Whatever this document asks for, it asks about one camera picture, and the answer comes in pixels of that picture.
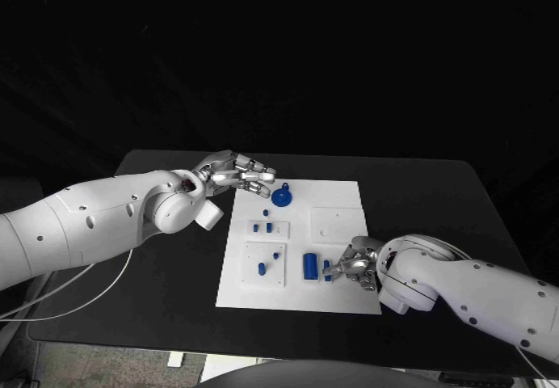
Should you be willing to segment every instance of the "white panel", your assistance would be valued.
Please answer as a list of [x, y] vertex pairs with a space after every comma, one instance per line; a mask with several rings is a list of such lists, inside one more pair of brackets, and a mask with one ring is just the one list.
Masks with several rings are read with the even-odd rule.
[[354, 236], [365, 236], [362, 209], [312, 208], [311, 239], [316, 244], [347, 245]]
[[[311, 209], [360, 209], [361, 198], [357, 182], [276, 179], [276, 182], [270, 184], [270, 190], [276, 190], [285, 182], [293, 199], [283, 208], [277, 208], [270, 203], [270, 199], [260, 198], [243, 190], [237, 190], [234, 193], [215, 306], [380, 314], [377, 293], [362, 291], [360, 285], [347, 280], [344, 276], [331, 283], [324, 281], [322, 276], [319, 276], [319, 282], [306, 283], [302, 280], [302, 255], [315, 253], [319, 266], [325, 259], [335, 264], [349, 243], [349, 238], [341, 245], [312, 243]], [[264, 209], [269, 210], [266, 218], [262, 215]], [[246, 238], [246, 222], [250, 220], [263, 220], [263, 223], [266, 221], [288, 222], [285, 283], [282, 288], [239, 286], [239, 261], [246, 241], [250, 241]], [[354, 226], [362, 234], [367, 234], [364, 217], [355, 219]]]
[[[243, 287], [282, 288], [285, 285], [285, 244], [247, 242], [239, 260], [240, 285]], [[257, 274], [257, 264], [264, 265], [264, 274]]]
[[[270, 223], [270, 232], [267, 233], [266, 224]], [[288, 222], [279, 221], [247, 221], [246, 222], [246, 240], [288, 240]]]

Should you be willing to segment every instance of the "blue object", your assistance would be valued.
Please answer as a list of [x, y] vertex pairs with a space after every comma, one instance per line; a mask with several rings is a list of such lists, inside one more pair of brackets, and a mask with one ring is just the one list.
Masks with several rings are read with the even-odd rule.
[[288, 184], [282, 184], [282, 188], [277, 188], [272, 193], [270, 193], [270, 202], [273, 203], [275, 206], [282, 208], [290, 203], [290, 191], [288, 190]]
[[318, 261], [313, 253], [302, 255], [302, 279], [318, 280]]
[[[322, 269], [329, 267], [329, 260], [322, 261]], [[331, 281], [331, 275], [324, 276], [324, 281]]]

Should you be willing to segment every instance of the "black table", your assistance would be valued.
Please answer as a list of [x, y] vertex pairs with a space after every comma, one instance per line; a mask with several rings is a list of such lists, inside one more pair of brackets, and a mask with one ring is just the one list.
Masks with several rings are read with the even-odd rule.
[[[116, 175], [190, 169], [204, 152], [135, 150]], [[470, 166], [446, 160], [249, 154], [285, 179], [354, 180], [367, 229], [387, 241], [432, 235], [473, 258], [527, 273]], [[427, 313], [331, 314], [215, 308], [233, 190], [211, 198], [224, 212], [208, 232], [191, 224], [133, 250], [109, 293], [73, 314], [32, 323], [34, 340], [282, 359], [355, 361], [406, 369], [535, 376], [511, 345], [460, 323], [439, 299]], [[112, 282], [126, 254], [97, 264], [41, 302], [35, 317], [61, 313]], [[53, 286], [79, 272], [57, 273]], [[547, 377], [559, 365], [530, 356]]]

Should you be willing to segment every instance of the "small blue block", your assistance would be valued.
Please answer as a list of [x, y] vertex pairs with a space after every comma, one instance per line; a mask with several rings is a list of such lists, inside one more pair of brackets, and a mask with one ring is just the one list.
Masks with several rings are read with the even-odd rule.
[[[322, 269], [329, 267], [329, 260], [324, 260]], [[331, 281], [331, 275], [324, 276], [324, 281]]]
[[313, 253], [302, 255], [302, 279], [318, 280], [318, 262]]

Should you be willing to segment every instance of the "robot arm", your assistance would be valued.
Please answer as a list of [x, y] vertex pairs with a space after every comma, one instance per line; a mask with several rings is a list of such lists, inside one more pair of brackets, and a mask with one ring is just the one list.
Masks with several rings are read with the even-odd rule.
[[383, 244], [352, 239], [339, 263], [325, 274], [373, 287], [380, 302], [398, 314], [430, 311], [437, 296], [462, 322], [511, 345], [559, 363], [559, 288], [481, 260], [440, 240], [417, 234]]
[[110, 259], [191, 221], [210, 230], [221, 211], [205, 199], [227, 186], [263, 198], [275, 171], [226, 150], [191, 171], [152, 171], [79, 183], [0, 214], [0, 290], [30, 277]]

